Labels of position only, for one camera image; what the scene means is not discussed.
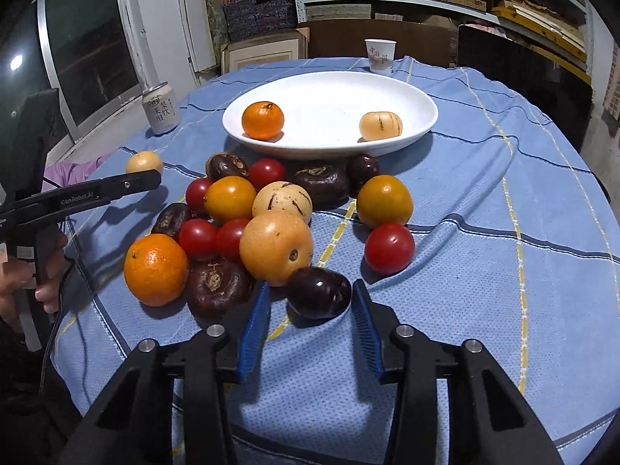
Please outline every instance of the red tomato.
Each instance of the red tomato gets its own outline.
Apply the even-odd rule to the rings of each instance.
[[[274,181],[283,181],[286,170],[275,159],[261,159],[256,161],[248,169],[248,180],[256,190],[262,189],[264,186],[274,183]]]
[[[188,220],[181,226],[179,245],[194,260],[208,260],[217,254],[215,239],[218,228],[202,218]]]
[[[194,213],[205,212],[205,194],[212,185],[213,181],[209,178],[197,178],[187,186],[185,203]]]
[[[383,224],[368,236],[364,259],[376,273],[390,276],[407,267],[414,253],[415,242],[408,228],[401,224]]]
[[[228,220],[219,228],[215,245],[222,257],[231,262],[241,262],[239,240],[249,221],[247,218],[236,218],[235,220]]]

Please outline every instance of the blue gripper pad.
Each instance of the blue gripper pad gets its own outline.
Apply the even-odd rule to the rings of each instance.
[[[353,311],[355,325],[357,326],[357,332],[360,336],[368,368],[377,377],[377,380],[380,381],[385,376],[386,369],[381,356],[381,340],[370,311],[370,306],[373,305],[364,281],[358,279],[353,284],[351,310]]]
[[[243,382],[256,366],[269,326],[270,312],[269,285],[263,281],[258,284],[254,306],[239,341],[237,374],[240,382]]]

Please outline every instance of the blue tablecloth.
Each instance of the blue tablecloth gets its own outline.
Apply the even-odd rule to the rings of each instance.
[[[92,178],[124,172],[131,153],[156,150],[162,186],[75,215],[66,309],[53,362],[85,412],[114,371],[146,337],[189,339],[198,326],[183,303],[145,310],[129,293],[122,260],[159,211],[182,199],[224,148],[258,155],[227,139],[222,113],[237,96],[272,80],[317,71],[366,71],[366,59],[311,59],[254,65],[225,75],[181,101],[170,134],[145,129]],[[413,195],[409,228],[417,254],[401,274],[371,282],[375,301],[430,338],[480,338],[525,394],[567,465],[577,465],[620,405],[618,270],[620,229],[593,174],[551,120],[522,96],[470,69],[443,69],[409,57],[393,77],[429,94],[439,108],[430,133],[381,159]],[[365,229],[354,205],[316,212],[315,262],[360,277]],[[336,230],[345,225],[342,237]],[[260,368],[229,394],[234,424],[288,446],[381,463],[394,386],[379,386],[355,337],[351,314],[320,327],[286,325],[272,306]],[[173,447],[182,460],[181,408]],[[439,462],[447,462],[447,391],[439,383]],[[236,438],[242,464],[293,464]]]

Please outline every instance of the finger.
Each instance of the finger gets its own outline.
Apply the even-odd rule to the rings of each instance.
[[[43,304],[46,313],[55,313],[58,311],[58,299]]]
[[[32,268],[27,262],[10,257],[0,267],[0,295],[12,294],[32,279]]]
[[[58,278],[49,279],[36,288],[35,299],[40,303],[47,303],[53,299],[58,299],[59,290],[60,280]]]
[[[58,250],[62,250],[67,244],[69,244],[69,239],[64,235],[64,233],[58,233],[58,243],[56,248]]]
[[[13,295],[0,296],[0,318],[4,320],[14,332],[21,334],[22,325],[19,323],[19,316],[15,310],[15,301]]]
[[[62,251],[56,251],[45,265],[45,273],[49,279],[54,279],[63,273],[67,261]]]

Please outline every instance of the dark purple fruit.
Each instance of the dark purple fruit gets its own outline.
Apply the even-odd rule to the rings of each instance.
[[[217,319],[231,306],[247,303],[253,284],[243,265],[219,258],[191,265],[183,295],[196,318]]]
[[[193,218],[193,213],[185,203],[172,203],[166,206],[157,217],[151,234],[166,234],[174,240],[179,239],[181,226]]]
[[[331,164],[318,164],[302,169],[292,179],[308,192],[314,209],[338,208],[346,203],[349,181],[344,169]]]
[[[247,178],[247,165],[238,155],[228,152],[214,153],[205,164],[207,176],[213,181],[224,177]]]
[[[291,309],[311,320],[336,318],[351,302],[351,283],[335,271],[320,267],[297,269],[286,282]]]
[[[351,184],[351,195],[357,197],[364,184],[380,174],[379,163],[374,157],[365,153],[354,155],[346,163],[346,176]]]

